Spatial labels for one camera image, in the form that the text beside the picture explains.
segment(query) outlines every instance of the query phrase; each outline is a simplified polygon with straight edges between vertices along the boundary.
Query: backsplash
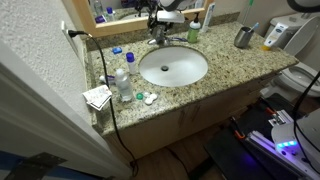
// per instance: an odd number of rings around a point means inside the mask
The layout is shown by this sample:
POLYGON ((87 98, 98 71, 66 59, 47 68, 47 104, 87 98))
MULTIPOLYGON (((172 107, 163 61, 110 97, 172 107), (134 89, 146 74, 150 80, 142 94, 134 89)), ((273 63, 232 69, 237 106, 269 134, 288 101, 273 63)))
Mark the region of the backsplash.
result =
MULTIPOLYGON (((214 16, 211 18, 209 26, 236 21, 239 14, 240 12, 214 16)), ((173 28, 170 29, 170 31, 167 34, 170 35, 170 34, 187 31, 189 28, 189 23, 190 21, 186 21, 183 24, 174 24, 173 28)), ((101 48, 107 48, 107 47, 119 46, 122 44, 128 44, 136 41, 142 41, 145 39, 151 39, 151 35, 149 34, 147 29, 131 31, 131 32, 116 34, 112 36, 105 36, 105 37, 97 38, 97 41, 99 42, 101 48)), ((86 41, 86 45, 87 45, 87 51, 97 50, 97 47, 95 46, 95 44, 90 40, 86 41)))

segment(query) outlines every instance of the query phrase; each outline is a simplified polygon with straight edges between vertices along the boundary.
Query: white bottle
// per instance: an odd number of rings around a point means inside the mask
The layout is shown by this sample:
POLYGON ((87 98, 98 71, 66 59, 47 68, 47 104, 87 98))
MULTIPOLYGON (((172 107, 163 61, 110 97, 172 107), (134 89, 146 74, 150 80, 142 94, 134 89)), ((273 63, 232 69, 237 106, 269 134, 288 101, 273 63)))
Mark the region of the white bottle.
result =
POLYGON ((136 74, 137 70, 136 70, 136 61, 134 60, 134 55, 132 52, 128 52, 126 54, 127 57, 127 63, 128 63, 128 67, 129 67, 129 72, 130 74, 136 74))
POLYGON ((194 4, 194 8, 202 8, 203 5, 203 0, 197 0, 196 3, 194 4))
POLYGON ((133 98, 129 76, 124 73, 123 69, 117 69, 116 71, 116 85, 122 102, 130 101, 133 98))
POLYGON ((207 14, 206 14, 206 18, 204 19, 203 26, 202 26, 202 29, 200 30, 200 33, 207 32, 207 30, 209 28, 210 20, 212 18, 212 13, 213 13, 213 10, 214 10, 215 6, 216 6, 216 3, 209 4, 208 10, 207 10, 207 14))

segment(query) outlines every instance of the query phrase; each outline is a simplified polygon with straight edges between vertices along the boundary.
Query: cup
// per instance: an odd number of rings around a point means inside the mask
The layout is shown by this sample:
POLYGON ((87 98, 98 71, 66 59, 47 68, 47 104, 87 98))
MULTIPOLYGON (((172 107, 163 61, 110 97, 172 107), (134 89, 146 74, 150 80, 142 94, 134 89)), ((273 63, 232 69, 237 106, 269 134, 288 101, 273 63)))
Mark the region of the cup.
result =
POLYGON ((251 30, 249 27, 242 27, 236 38, 234 39, 234 45, 238 48, 246 48, 249 44, 249 41, 254 34, 254 30, 251 30))

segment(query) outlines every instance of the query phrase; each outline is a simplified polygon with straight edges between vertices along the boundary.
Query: plastic bottle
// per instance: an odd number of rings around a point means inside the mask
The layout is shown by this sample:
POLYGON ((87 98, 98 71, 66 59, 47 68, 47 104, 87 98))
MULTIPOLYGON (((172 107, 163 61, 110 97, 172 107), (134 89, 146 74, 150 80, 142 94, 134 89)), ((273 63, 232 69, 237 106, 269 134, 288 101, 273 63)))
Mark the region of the plastic bottle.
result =
POLYGON ((115 77, 116 86, 119 90, 121 101, 130 101, 133 98, 133 91, 128 75, 124 73, 123 69, 117 69, 115 77))
POLYGON ((134 60, 134 55, 132 52, 128 52, 126 54, 127 57, 127 63, 128 63, 128 67, 129 67, 129 72, 130 74, 136 74, 137 70, 136 70, 136 62, 134 60))
POLYGON ((199 22, 199 13, 195 13, 196 18, 190 23, 187 40, 189 43, 196 43, 198 41, 198 33, 201 28, 201 24, 199 22))
POLYGON ((97 14, 96 17, 103 15, 103 8, 100 0, 94 0, 93 7, 97 14))
POLYGON ((197 0, 194 4, 194 8, 202 8, 203 6, 203 0, 197 0))
POLYGON ((114 21, 114 15, 112 7, 107 7, 107 13, 108 13, 108 21, 114 21))
POLYGON ((208 10, 207 10, 207 14, 206 14, 206 18, 204 19, 204 22, 203 22, 202 28, 200 30, 200 33, 207 32, 207 30, 209 28, 209 23, 210 23, 210 20, 211 20, 211 17, 212 17, 212 13, 213 13, 213 10, 214 10, 215 6, 216 6, 216 3, 214 3, 214 2, 209 4, 208 10))

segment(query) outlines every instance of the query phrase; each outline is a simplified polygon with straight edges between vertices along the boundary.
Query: power cord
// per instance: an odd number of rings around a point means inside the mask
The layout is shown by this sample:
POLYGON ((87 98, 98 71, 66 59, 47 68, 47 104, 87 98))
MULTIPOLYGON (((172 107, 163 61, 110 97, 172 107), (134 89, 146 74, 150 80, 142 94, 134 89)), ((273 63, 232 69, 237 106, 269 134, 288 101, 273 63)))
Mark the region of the power cord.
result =
MULTIPOLYGON (((87 36, 90 37, 90 39, 92 39, 94 41, 94 43, 96 44, 96 46, 97 46, 97 48, 99 49, 99 52, 100 52, 100 56, 101 56, 101 60, 102 60, 102 64, 103 64, 103 71, 104 71, 104 77, 105 77, 106 85, 108 87, 110 87, 109 86, 109 81, 108 81, 108 72, 107 72, 106 62, 105 62, 105 59, 104 59, 104 55, 103 55, 102 49, 101 49, 99 43, 97 42, 97 40, 94 39, 91 34, 89 34, 87 32, 84 32, 84 31, 68 30, 67 33, 69 34, 69 36, 71 38, 73 38, 73 37, 75 37, 77 35, 87 35, 87 36)), ((116 117, 115 117, 115 113, 114 113, 112 98, 110 98, 109 102, 110 102, 110 109, 111 109, 113 126, 114 126, 114 129, 115 129, 117 138, 118 138, 121 146, 130 154, 130 156, 133 159, 133 162, 130 165, 132 167, 132 176, 136 177, 138 175, 138 173, 139 173, 138 162, 137 162, 136 158, 134 157, 133 153, 129 150, 129 148, 127 148, 127 146, 123 143, 123 141, 121 139, 121 136, 120 136, 120 133, 119 133, 119 130, 118 130, 118 127, 117 127, 117 122, 116 122, 116 117)))
POLYGON ((189 176, 189 172, 188 172, 188 169, 186 167, 186 165, 183 163, 183 161, 179 158, 179 156, 171 149, 167 148, 166 149, 171 153, 171 155, 176 158, 178 161, 180 161, 180 163, 182 164, 184 170, 186 171, 187 175, 189 176))
POLYGON ((312 145, 312 147, 314 147, 318 152, 320 152, 320 151, 319 151, 319 148, 318 148, 316 145, 314 145, 314 144, 310 141, 310 139, 302 132, 299 124, 297 123, 297 117, 298 117, 298 110, 299 110, 300 105, 302 104, 302 101, 303 101, 304 98, 307 96, 307 94, 308 94, 308 92, 310 91, 311 87, 316 83, 316 81, 318 80, 319 77, 320 77, 320 71, 319 71, 318 74, 315 76, 315 78, 312 80, 312 82, 311 82, 310 85, 307 87, 307 89, 306 89, 306 90, 302 93, 302 95, 299 97, 298 101, 296 102, 296 104, 295 104, 295 106, 294 106, 294 108, 293 108, 293 112, 292 112, 292 114, 293 114, 293 123, 294 123, 294 124, 293 124, 294 136, 295 136, 295 138, 297 139, 298 145, 299 145, 299 147, 300 147, 300 149, 301 149, 304 157, 306 158, 308 164, 309 164, 310 167, 311 167, 315 172, 317 172, 318 174, 320 174, 320 172, 317 171, 317 170, 314 168, 314 166, 312 165, 311 161, 310 161, 309 158, 307 157, 307 155, 306 155, 306 153, 305 153, 302 145, 300 144, 300 140, 299 140, 298 135, 297 135, 297 129, 299 130, 300 134, 308 141, 308 143, 309 143, 310 145, 312 145))

